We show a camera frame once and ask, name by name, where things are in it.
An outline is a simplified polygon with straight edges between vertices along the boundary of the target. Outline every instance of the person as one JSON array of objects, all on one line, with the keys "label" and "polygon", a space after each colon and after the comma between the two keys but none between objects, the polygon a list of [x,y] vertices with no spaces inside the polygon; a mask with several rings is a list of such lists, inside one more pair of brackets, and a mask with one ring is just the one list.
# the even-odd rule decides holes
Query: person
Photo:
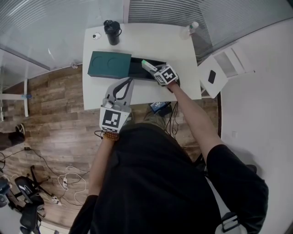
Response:
[{"label": "person", "polygon": [[0,133],[0,151],[24,142],[24,135],[25,128],[22,123],[15,126],[15,132]]},{"label": "person", "polygon": [[[267,185],[224,145],[204,110],[176,83],[168,88],[199,144],[209,180],[247,233],[258,233]],[[215,233],[221,216],[211,186],[159,125],[126,125],[119,140],[103,138],[70,234]]]}]

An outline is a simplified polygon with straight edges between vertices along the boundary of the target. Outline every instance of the water bottle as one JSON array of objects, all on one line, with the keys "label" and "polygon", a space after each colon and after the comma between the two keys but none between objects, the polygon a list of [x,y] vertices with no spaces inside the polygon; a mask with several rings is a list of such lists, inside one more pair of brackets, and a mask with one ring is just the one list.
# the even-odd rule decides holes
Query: water bottle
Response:
[{"label": "water bottle", "polygon": [[117,45],[119,43],[119,35],[122,32],[120,24],[116,21],[106,20],[104,22],[104,30],[107,34],[109,43],[112,46]]},{"label": "water bottle", "polygon": [[183,27],[180,31],[180,37],[182,40],[187,40],[191,37],[193,33],[195,33],[196,28],[199,26],[198,22],[193,22],[187,27]]}]

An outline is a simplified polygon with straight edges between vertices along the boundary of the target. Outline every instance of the white wall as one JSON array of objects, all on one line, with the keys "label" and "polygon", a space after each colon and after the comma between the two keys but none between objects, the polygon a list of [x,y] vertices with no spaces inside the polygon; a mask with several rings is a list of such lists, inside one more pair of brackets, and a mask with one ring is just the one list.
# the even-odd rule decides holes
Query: white wall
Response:
[{"label": "white wall", "polygon": [[239,40],[255,74],[222,91],[222,139],[269,186],[262,234],[282,234],[293,221],[293,19]]},{"label": "white wall", "polygon": [[19,234],[21,214],[11,210],[8,205],[0,208],[0,231],[3,234]]}]

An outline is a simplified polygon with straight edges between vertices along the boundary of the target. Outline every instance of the white chair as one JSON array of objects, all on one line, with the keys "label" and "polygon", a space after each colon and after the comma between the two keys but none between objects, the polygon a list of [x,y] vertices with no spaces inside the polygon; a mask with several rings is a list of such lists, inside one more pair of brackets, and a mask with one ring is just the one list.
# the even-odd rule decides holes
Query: white chair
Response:
[{"label": "white chair", "polygon": [[[211,71],[216,73],[213,82],[210,78]],[[198,74],[203,88],[201,93],[207,91],[211,98],[215,98],[229,79],[240,74],[253,72],[254,70],[239,43],[236,43],[210,55],[198,66]]]}]

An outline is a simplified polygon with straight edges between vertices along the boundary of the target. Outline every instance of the white cable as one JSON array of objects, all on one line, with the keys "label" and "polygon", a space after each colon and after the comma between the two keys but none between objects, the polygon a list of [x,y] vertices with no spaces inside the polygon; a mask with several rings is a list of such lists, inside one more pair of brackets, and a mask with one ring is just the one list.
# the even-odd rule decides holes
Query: white cable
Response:
[{"label": "white cable", "polygon": [[10,178],[13,178],[14,176],[17,176],[17,177],[19,177],[19,175],[18,175],[18,174],[14,174],[14,175],[12,175],[12,176],[8,176],[8,175],[2,175],[2,176],[0,176],[0,178],[1,178],[1,177],[5,177],[5,176],[7,176],[7,177],[10,177]]},{"label": "white cable", "polygon": [[53,204],[56,204],[55,202],[52,202],[52,201],[48,198],[47,194],[45,194],[45,193],[40,193],[39,196],[41,196],[41,195],[45,195],[45,196],[46,196],[46,199],[47,199],[49,202],[51,202],[51,203],[53,203]]},{"label": "white cable", "polygon": [[[57,180],[58,180],[58,182],[59,182],[61,188],[62,188],[64,191],[68,191],[69,189],[68,189],[67,186],[63,186],[63,185],[60,183],[59,178],[62,178],[61,176],[64,176],[64,178],[66,178],[68,174],[75,174],[75,175],[77,175],[78,177],[80,177],[81,179],[83,179],[79,174],[77,174],[77,173],[75,173],[75,172],[67,172],[67,169],[68,169],[69,167],[75,168],[75,169],[77,169],[77,170],[79,170],[79,171],[82,171],[82,172],[85,172],[85,173],[88,172],[88,171],[80,170],[80,169],[78,169],[78,168],[76,168],[76,167],[74,167],[74,166],[67,166],[67,167],[66,167],[66,170],[65,170],[65,174],[60,175],[60,176],[58,176],[58,178],[57,178]],[[74,200],[75,200],[77,203],[79,203],[79,204],[81,204],[81,203],[76,199],[76,194],[77,194],[77,193],[80,193],[80,192],[84,192],[84,191],[87,189],[87,182],[86,182],[85,179],[83,179],[83,180],[84,180],[85,185],[86,185],[85,188],[84,188],[84,190],[82,190],[82,191],[78,191],[78,192],[76,192],[76,193],[74,194]]]}]

